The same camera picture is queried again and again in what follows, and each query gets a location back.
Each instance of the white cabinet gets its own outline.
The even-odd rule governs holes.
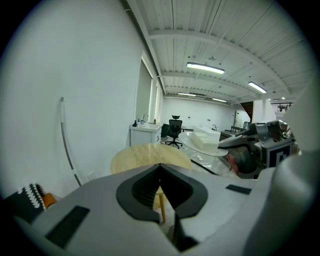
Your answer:
[[[131,146],[146,143],[161,143],[162,124],[148,124],[145,127],[130,126]]]

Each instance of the faucet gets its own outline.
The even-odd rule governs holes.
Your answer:
[[[144,115],[143,115],[143,118],[142,118],[144,123],[145,123],[145,115],[147,115],[148,118],[149,118],[149,115],[148,115],[148,114],[144,114]]]

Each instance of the round wooden table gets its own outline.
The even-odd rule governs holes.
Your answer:
[[[190,159],[181,150],[165,144],[140,144],[127,147],[119,151],[110,164],[112,174],[118,174],[134,168],[155,165],[170,164],[191,170],[192,164]],[[153,208],[161,207],[163,222],[166,222],[164,192],[159,187],[156,192],[156,199]]]

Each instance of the black office chair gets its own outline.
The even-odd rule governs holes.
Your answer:
[[[178,144],[182,145],[182,143],[176,142],[176,139],[178,138],[179,133],[181,133],[181,125],[182,125],[182,120],[173,120],[173,119],[169,120],[169,130],[167,135],[169,137],[172,137],[173,140],[167,140],[164,143],[169,142],[168,145],[174,144],[178,147],[178,149],[180,149]]]

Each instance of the ceiling light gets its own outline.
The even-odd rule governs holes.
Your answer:
[[[218,102],[227,102],[226,100],[224,99],[219,99],[219,98],[212,98],[214,101],[218,101]]]
[[[179,95],[186,95],[186,96],[197,96],[197,95],[195,95],[195,94],[182,93],[182,92],[179,92],[178,94],[179,94]]]
[[[205,64],[193,63],[193,62],[188,62],[186,64],[186,67],[193,68],[193,69],[199,69],[199,70],[212,71],[212,72],[216,72],[218,74],[223,74],[225,72],[225,70],[221,69],[221,68],[217,68],[217,67],[209,66],[209,65],[205,65]]]
[[[267,93],[265,89],[261,88],[259,85],[255,84],[254,82],[249,82],[249,85],[257,89],[258,91],[262,92],[263,94]]]

